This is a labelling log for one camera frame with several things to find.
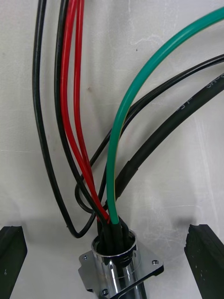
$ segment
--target screw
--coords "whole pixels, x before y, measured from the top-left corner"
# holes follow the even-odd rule
[[[153,264],[153,265],[157,265],[158,263],[159,263],[158,260],[153,260],[153,261],[152,261],[152,264]]]
[[[104,289],[104,290],[102,290],[102,292],[101,292],[101,296],[104,296],[104,297],[106,297],[108,294],[109,294],[109,292],[108,292],[107,289]]]

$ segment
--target electrical cable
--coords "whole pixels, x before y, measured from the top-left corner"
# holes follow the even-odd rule
[[[34,112],[36,119],[37,131],[40,139],[41,150],[43,154],[43,159],[45,163],[45,167],[48,173],[48,177],[50,180],[50,184],[52,190],[54,192],[55,199],[60,208],[62,216],[67,224],[67,227],[71,234],[80,238],[83,236],[89,227],[91,226],[91,221],[89,220],[85,227],[81,230],[80,233],[74,229],[68,211],[63,202],[62,196],[60,194],[60,190],[57,185],[56,177],[54,174],[52,162],[50,159],[46,134],[44,130],[43,117],[41,111],[41,100],[40,100],[40,61],[41,61],[41,45],[42,45],[42,34],[43,34],[43,24],[44,24],[44,16],[46,9],[46,0],[39,0],[38,9],[37,9],[37,17],[36,17],[36,25],[35,25],[35,40],[34,40],[34,53],[33,53],[33,71],[32,71],[32,88],[33,88],[33,103],[34,103]]]
[[[63,50],[62,50],[62,67],[61,67],[61,112],[62,112],[62,120],[65,128],[65,132],[67,134],[68,140],[70,142],[70,146],[72,151],[76,157],[76,160],[79,164],[79,167],[83,173],[85,181],[90,189],[92,199],[94,201],[94,206],[97,207],[97,216],[101,220],[102,223],[106,223],[109,220],[109,215],[103,209],[98,195],[95,190],[95,186],[90,178],[90,175],[86,169],[83,158],[79,152],[77,147],[70,120],[69,120],[69,111],[68,111],[68,102],[67,102],[67,85],[68,85],[68,68],[69,68],[69,56],[70,56],[70,48],[71,48],[71,39],[72,39],[72,29],[74,24],[75,12],[77,7],[77,0],[70,0],[67,10],[67,16],[65,21],[65,30],[64,30],[64,39],[63,39]]]
[[[74,118],[79,147],[83,156],[85,166],[88,170],[92,183],[94,184],[92,169],[85,147],[80,116],[80,75],[82,57],[82,36],[83,36],[84,0],[79,0],[77,7],[76,22],[76,48],[75,48],[75,69],[74,69]]]
[[[167,80],[166,82],[164,82],[163,84],[161,84],[160,86],[156,87],[155,89],[153,89],[152,91],[150,91],[149,93],[147,93],[144,97],[142,97],[140,100],[138,100],[136,103],[134,103],[131,108],[129,109],[129,112],[127,114],[124,126],[122,128],[122,132],[121,135],[123,134],[123,132],[125,131],[125,129],[127,128],[127,126],[129,125],[129,123],[132,121],[132,119],[134,119],[134,117],[151,101],[153,101],[156,97],[158,97],[160,94],[162,94],[163,92],[165,92],[166,90],[168,90],[170,87],[172,87],[173,85],[179,83],[180,81],[182,81],[183,79],[193,75],[194,73],[201,71],[205,68],[217,65],[219,63],[224,62],[224,54],[216,56],[214,58],[211,58],[209,60],[206,60],[200,64],[197,64],[196,66],[193,66],[191,68],[189,68],[186,71],[181,72],[180,74],[174,76],[173,78]],[[110,140],[110,134],[111,134],[111,130],[107,133],[106,137],[104,138],[104,140],[102,141],[101,145],[98,147],[97,151],[95,152],[95,154],[93,155],[92,159],[90,160],[91,166],[94,165],[94,163],[96,162],[96,160],[98,159],[98,157],[100,156],[100,154],[102,153],[102,151],[104,150],[104,148],[106,147],[107,143]],[[106,185],[106,167],[105,167],[105,171],[103,174],[103,178],[102,178],[102,182],[101,182],[101,189],[104,188],[105,189],[105,185]],[[115,184],[115,192],[120,193],[119,192],[119,188],[120,188],[120,184]],[[87,205],[85,205],[85,203],[82,201],[80,194],[79,194],[79,185],[76,185],[75,188],[75,197],[77,200],[77,203],[81,206],[82,209],[84,209],[86,212],[88,213],[92,213],[93,210],[91,208],[89,208]]]
[[[211,26],[218,21],[224,19],[224,7],[213,11],[210,14],[198,19],[191,23],[176,35],[174,35],[169,41],[167,41],[159,50],[147,61],[147,63],[140,70],[134,81],[128,88],[118,112],[115,116],[113,123],[111,137],[109,141],[107,164],[106,164],[106,192],[107,192],[107,204],[111,223],[116,225],[119,223],[119,217],[116,209],[115,201],[115,164],[116,154],[118,148],[118,142],[120,133],[127,116],[128,110],[133,102],[138,91],[150,76],[153,70],[179,45],[184,41],[198,33],[199,31]]]
[[[144,142],[130,161],[126,163],[116,178],[116,198],[121,195],[141,164],[183,121],[208,101],[224,90],[224,73],[212,80],[202,90],[177,109],[155,132]]]
[[[92,200],[88,190],[85,187],[83,180],[81,179],[77,167],[74,163],[69,144],[66,138],[66,134],[63,127],[62,114],[61,114],[61,106],[60,106],[60,78],[61,78],[61,60],[62,60],[62,45],[63,45],[63,34],[64,34],[64,26],[65,19],[67,14],[69,0],[62,0],[58,18],[58,28],[57,28],[57,39],[56,39],[56,52],[55,52],[55,74],[54,74],[54,92],[55,92],[55,111],[56,111],[56,120],[57,126],[61,138],[61,142],[63,145],[63,149],[65,155],[67,157],[68,163],[70,165],[71,171],[74,175],[77,184],[80,186],[83,194],[86,198],[89,198],[89,201]],[[89,221],[86,223],[85,227],[81,230],[80,233],[76,232],[75,228],[73,228],[74,235],[76,238],[81,238],[84,234],[89,230],[93,221],[95,220],[96,214],[91,209],[92,215],[90,216]]]

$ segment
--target metal bracket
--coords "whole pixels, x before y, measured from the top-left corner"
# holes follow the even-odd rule
[[[130,273],[125,282],[124,277],[114,278],[115,288],[111,288],[108,278],[98,272],[93,252],[88,251],[82,254],[79,257],[81,268],[78,272],[86,290],[95,293],[99,299],[118,299],[147,278],[164,271],[163,262],[140,242],[138,242],[138,251],[140,253],[138,268]]]

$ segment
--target wire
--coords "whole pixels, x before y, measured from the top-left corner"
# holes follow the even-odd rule
[[[174,49],[181,45],[184,41],[207,28],[208,26],[224,19],[224,7],[213,11],[210,14],[191,23],[169,41],[167,41],[143,66],[138,75],[135,77],[128,91],[126,92],[118,112],[116,114],[111,137],[109,142],[109,149],[107,155],[106,165],[106,192],[107,204],[112,224],[119,223],[118,213],[115,204],[115,164],[118,142],[121,130],[127,116],[128,110],[133,102],[135,96],[144,84],[146,79],[150,76],[153,70],[165,59]]]
[[[120,196],[128,182],[136,173],[141,164],[159,146],[159,144],[173,132],[183,121],[195,111],[224,90],[224,73],[207,84],[191,99],[177,109],[138,149],[130,161],[128,161],[116,178],[116,186]]]
[[[75,11],[77,7],[77,0],[70,0],[69,6],[67,10],[67,16],[65,21],[65,30],[64,30],[64,39],[63,39],[63,51],[62,51],[62,67],[61,67],[61,112],[62,112],[62,120],[65,128],[65,132],[67,134],[68,140],[70,142],[72,151],[76,157],[76,160],[79,164],[79,167],[84,175],[85,181],[90,189],[92,194],[92,198],[95,202],[95,206],[97,207],[97,216],[100,218],[101,222],[105,223],[108,221],[109,215],[103,209],[99,198],[97,196],[95,186],[90,178],[90,175],[86,169],[83,158],[78,150],[70,120],[69,120],[69,111],[68,111],[68,103],[67,103],[67,85],[68,85],[68,68],[69,68],[69,56],[70,56],[70,47],[71,47],[71,39],[72,39],[72,29],[75,18]]]
[[[80,74],[81,74],[81,57],[82,57],[82,36],[83,36],[83,17],[84,17],[84,0],[79,0],[77,8],[76,22],[76,48],[75,48],[75,69],[74,69],[74,117],[79,147],[83,156],[85,166],[88,170],[92,182],[93,175],[85,147],[81,116],[80,116]]]
[[[180,74],[174,76],[173,78],[171,78],[168,81],[166,81],[165,83],[161,84],[160,86],[158,86],[154,90],[147,93],[144,97],[142,97],[140,100],[138,100],[136,103],[134,103],[131,106],[131,108],[130,108],[128,114],[127,114],[127,117],[126,117],[125,124],[122,128],[121,135],[123,134],[123,132],[125,131],[125,129],[129,125],[129,123],[132,121],[132,119],[148,103],[153,101],[160,94],[162,94],[163,92],[165,92],[170,87],[177,84],[178,82],[182,81],[183,79],[187,78],[188,76],[191,76],[192,74],[194,74],[198,71],[201,71],[205,68],[214,66],[214,65],[222,63],[222,62],[224,62],[224,54],[216,56],[216,57],[211,58],[209,60],[206,60],[206,61],[204,61],[200,64],[197,64],[196,66],[191,67],[190,69],[188,69],[186,71],[181,72]],[[95,152],[92,159],[90,160],[91,166],[94,165],[94,163],[96,162],[96,160],[98,159],[98,157],[102,153],[103,149],[106,147],[107,143],[109,142],[110,134],[111,134],[111,130],[107,133],[107,135],[104,138],[104,140],[102,141],[101,145],[98,147],[97,151]],[[101,190],[101,191],[103,193],[104,193],[105,185],[106,185],[106,167],[105,167],[105,171],[104,171],[103,178],[102,178],[102,183],[101,183],[101,188],[103,188],[103,190]],[[121,194],[123,192],[123,190],[125,188],[125,187],[124,188],[123,187],[124,186],[122,184],[118,184],[118,183],[115,184],[116,198],[117,198],[117,194]],[[76,185],[76,188],[75,188],[75,197],[76,197],[77,203],[81,206],[82,209],[84,209],[88,213],[93,212],[93,210],[91,208],[87,207],[85,205],[85,203],[82,201],[82,199],[80,197],[80,194],[79,194],[79,185],[78,184]]]
[[[70,165],[71,171],[74,175],[75,180],[77,181],[78,186],[80,186],[82,193],[88,198],[88,201],[91,201],[92,198],[88,193],[83,180],[81,179],[77,167],[74,163],[69,144],[66,138],[66,134],[63,127],[62,121],[62,114],[61,114],[61,106],[60,106],[60,77],[61,77],[61,61],[62,61],[62,45],[63,45],[63,33],[64,33],[64,26],[65,26],[65,19],[67,14],[69,0],[62,0],[59,12],[59,19],[58,19],[58,28],[57,28],[57,39],[56,39],[56,52],[55,52],[55,75],[54,75],[54,91],[55,91],[55,111],[56,111],[56,120],[57,126],[61,138],[61,142],[63,145],[63,149],[65,155],[67,157],[68,163]],[[95,220],[96,214],[92,209],[91,210],[91,217],[89,221],[86,223],[85,227],[81,230],[80,233],[74,230],[74,234],[76,238],[81,238],[91,227],[93,221]]]
[[[32,88],[33,88],[33,102],[34,102],[34,112],[36,119],[37,131],[40,139],[41,150],[43,154],[43,159],[45,163],[45,167],[48,173],[48,177],[50,180],[50,184],[57,201],[57,204],[60,208],[62,216],[67,224],[67,227],[71,234],[80,238],[83,236],[89,227],[91,226],[92,219],[88,221],[85,227],[81,230],[80,233],[74,229],[68,211],[63,202],[62,196],[60,194],[60,190],[57,185],[56,177],[54,174],[52,162],[50,159],[46,134],[43,125],[43,117],[41,111],[41,100],[40,100],[40,61],[41,61],[41,45],[42,45],[42,34],[43,34],[43,24],[44,24],[44,16],[46,9],[46,0],[39,0],[38,9],[37,9],[37,17],[36,17],[36,26],[35,26],[35,39],[34,39],[34,53],[33,53],[33,71],[32,71]],[[66,3],[62,3],[60,11],[66,9]]]

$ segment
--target cable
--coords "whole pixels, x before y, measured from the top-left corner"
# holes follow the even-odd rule
[[[69,56],[70,56],[70,47],[71,47],[71,39],[72,39],[72,29],[75,18],[75,11],[77,6],[77,0],[70,0],[69,6],[67,10],[67,16],[65,21],[65,30],[64,30],[64,39],[63,39],[63,51],[62,51],[62,67],[61,67],[61,112],[62,112],[62,120],[65,128],[65,132],[67,134],[68,140],[70,142],[73,153],[76,157],[76,160],[79,164],[79,167],[84,175],[85,181],[90,189],[92,194],[92,198],[97,207],[97,216],[101,220],[102,223],[106,223],[109,219],[109,215],[103,209],[98,195],[95,190],[95,186],[90,178],[90,175],[85,167],[83,158],[78,150],[70,120],[69,120],[69,111],[68,111],[68,103],[67,103],[67,85],[68,85],[68,68],[69,68]]]
[[[81,57],[82,57],[82,36],[83,36],[83,17],[84,17],[84,0],[79,0],[77,8],[76,22],[76,49],[75,49],[75,69],[74,69],[74,117],[79,147],[83,156],[85,166],[88,170],[92,183],[94,184],[92,169],[89,157],[85,147],[85,141],[82,132],[80,116],[80,74],[81,74]]]
[[[59,12],[59,19],[58,19],[58,28],[57,28],[57,39],[56,39],[56,52],[55,52],[55,74],[54,74],[54,91],[55,91],[55,111],[56,111],[56,120],[57,120],[57,126],[61,138],[61,142],[63,145],[63,149],[65,152],[65,155],[67,157],[68,163],[70,165],[71,171],[74,175],[75,180],[77,181],[77,184],[80,186],[82,193],[85,195],[86,198],[88,198],[89,201],[91,201],[91,196],[89,195],[83,180],[81,179],[79,172],[77,170],[77,167],[74,163],[73,157],[71,155],[71,151],[69,148],[69,144],[66,138],[66,134],[63,127],[62,122],[62,114],[61,114],[61,106],[60,106],[60,77],[61,77],[61,60],[62,60],[62,45],[63,45],[63,33],[64,33],[64,26],[65,26],[65,19],[67,14],[67,8],[68,8],[69,0],[62,0],[61,6],[60,6],[60,12]],[[80,233],[77,233],[74,229],[74,232],[76,232],[75,237],[82,237],[91,227],[93,221],[95,220],[95,213],[91,209],[91,217],[89,221],[86,223],[85,227],[82,229]]]
[[[198,19],[191,23],[168,42],[166,42],[143,66],[138,75],[135,77],[128,91],[126,92],[118,112],[116,114],[111,137],[109,141],[109,149],[107,155],[106,165],[106,192],[107,204],[112,224],[118,224],[119,218],[115,204],[115,164],[117,147],[120,138],[120,133],[128,113],[128,110],[133,102],[135,96],[144,84],[146,79],[150,76],[153,70],[165,59],[174,49],[181,45],[184,41],[198,33],[199,31],[207,28],[208,26],[224,19],[224,7],[213,11],[210,14]]]
[[[37,131],[40,139],[41,150],[43,154],[43,159],[45,163],[45,167],[48,173],[48,177],[50,180],[50,184],[52,190],[54,192],[55,199],[57,204],[60,208],[62,216],[67,224],[67,227],[71,234],[76,237],[80,238],[83,236],[86,231],[91,226],[92,219],[88,221],[85,227],[81,230],[80,233],[74,229],[68,211],[65,207],[63,202],[62,196],[60,194],[60,190],[57,185],[56,177],[54,174],[53,166],[50,159],[46,134],[43,125],[43,117],[41,111],[41,100],[40,100],[40,60],[41,60],[41,45],[42,45],[42,34],[43,34],[43,24],[44,24],[44,16],[45,16],[45,9],[46,9],[46,0],[39,0],[38,2],[38,9],[37,9],[37,17],[36,17],[36,26],[35,26],[35,39],[34,39],[34,53],[33,53],[33,71],[32,71],[32,88],[33,88],[33,102],[34,102],[34,112],[35,112],[35,119],[36,119],[36,126]],[[60,10],[64,10],[65,6],[61,5]]]
[[[156,87],[154,90],[150,91],[149,93],[147,93],[144,97],[142,97],[140,100],[138,100],[136,103],[134,103],[125,120],[125,124],[122,128],[122,132],[121,135],[123,134],[123,132],[125,131],[125,129],[127,128],[127,126],[129,125],[129,123],[132,121],[132,119],[151,101],[153,101],[156,97],[158,97],[160,94],[162,94],[163,92],[165,92],[166,90],[168,90],[170,87],[172,87],[173,85],[177,84],[178,82],[182,81],[183,79],[187,78],[188,76],[191,76],[192,74],[201,71],[205,68],[208,68],[210,66],[214,66],[216,64],[222,63],[224,62],[224,54],[216,56],[214,58],[211,58],[209,60],[206,60],[200,64],[197,64],[196,66],[191,67],[190,69],[181,72],[180,74],[174,76],[173,78],[169,79],[168,81],[166,81],[165,83],[161,84],[160,86]],[[104,138],[104,140],[102,141],[101,145],[98,147],[97,151],[95,152],[95,154],[93,155],[92,159],[90,160],[91,166],[94,165],[94,163],[96,162],[96,160],[98,159],[98,157],[100,156],[100,154],[102,153],[103,149],[106,147],[107,143],[110,140],[110,134],[111,134],[111,130],[107,133],[106,137]],[[102,183],[101,186],[102,188],[105,188],[106,185],[106,171],[104,171],[103,174],[103,178],[102,178]],[[116,194],[118,192],[118,188],[119,188],[119,184],[115,184],[115,191]],[[92,213],[92,209],[90,209],[89,207],[87,207],[85,205],[85,203],[82,201],[80,194],[79,194],[79,185],[76,185],[75,188],[75,197],[77,200],[77,203],[81,206],[82,209],[84,209],[86,212],[88,213]]]
[[[224,90],[224,73],[207,84],[177,109],[138,149],[116,178],[116,198],[121,195],[133,175],[159,144],[183,121]]]

